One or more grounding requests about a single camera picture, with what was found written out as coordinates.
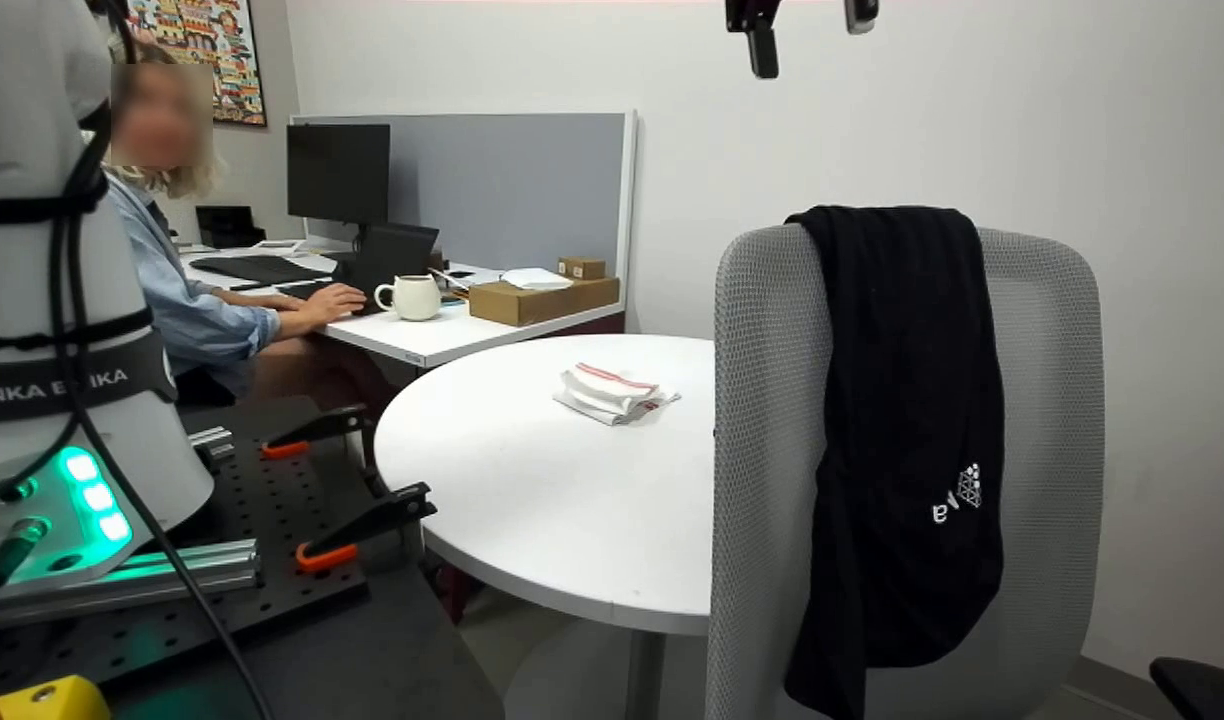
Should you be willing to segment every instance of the white office chair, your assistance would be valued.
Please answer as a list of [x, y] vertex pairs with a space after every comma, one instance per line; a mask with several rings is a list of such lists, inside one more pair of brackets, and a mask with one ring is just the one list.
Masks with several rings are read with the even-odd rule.
[[[1006, 586], [928, 666], [874, 666], [874, 720], [1022, 720], [1081, 656], [1102, 543], [1102, 297], [1060, 242], [984, 230], [1010, 404]], [[740, 236], [717, 297], [710, 720], [810, 720], [783, 666], [810, 602], [828, 309], [803, 228]]]

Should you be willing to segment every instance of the grey partition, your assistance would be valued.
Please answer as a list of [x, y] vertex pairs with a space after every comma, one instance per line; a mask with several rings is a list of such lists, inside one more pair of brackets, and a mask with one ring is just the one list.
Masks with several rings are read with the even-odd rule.
[[393, 219], [440, 228], [453, 261], [625, 272], [627, 113], [321, 116], [393, 125]]

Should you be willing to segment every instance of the white mug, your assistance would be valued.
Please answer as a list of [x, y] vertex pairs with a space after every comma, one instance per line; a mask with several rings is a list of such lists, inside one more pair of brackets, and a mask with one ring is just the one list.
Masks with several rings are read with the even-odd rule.
[[383, 309], [383, 315], [395, 321], [434, 321], [440, 315], [440, 282], [425, 274], [395, 274], [393, 282], [378, 282], [374, 299]]

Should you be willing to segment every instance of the cardboard box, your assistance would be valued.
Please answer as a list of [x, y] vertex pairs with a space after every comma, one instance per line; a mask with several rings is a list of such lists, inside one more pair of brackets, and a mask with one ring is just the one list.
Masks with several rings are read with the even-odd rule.
[[607, 279], [607, 263], [593, 254], [562, 254], [562, 274], [572, 279]]
[[467, 289], [467, 313], [496, 322], [545, 322], [618, 299], [620, 299], [620, 279], [572, 279], [572, 289], [557, 291], [526, 291], [512, 282]]

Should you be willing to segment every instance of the white wall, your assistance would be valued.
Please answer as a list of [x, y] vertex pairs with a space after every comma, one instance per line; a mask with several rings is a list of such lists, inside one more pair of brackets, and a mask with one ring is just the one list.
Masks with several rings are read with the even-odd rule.
[[318, 113], [633, 99], [648, 331], [710, 337], [721, 247], [791, 193], [954, 194], [1081, 247], [1113, 439], [1088, 650], [1224, 663], [1224, 0], [888, 0], [865, 39], [840, 0], [791, 0], [782, 84], [750, 80], [699, 0], [290, 2]]
[[300, 219], [290, 219], [290, 152], [283, 129], [298, 102], [298, 63], [290, 44], [290, 2], [251, 0], [257, 50], [263, 70], [270, 129], [212, 125], [212, 154], [222, 158], [209, 194], [162, 201], [172, 228], [198, 240], [198, 203], [251, 203], [257, 224], [270, 236], [300, 236]]

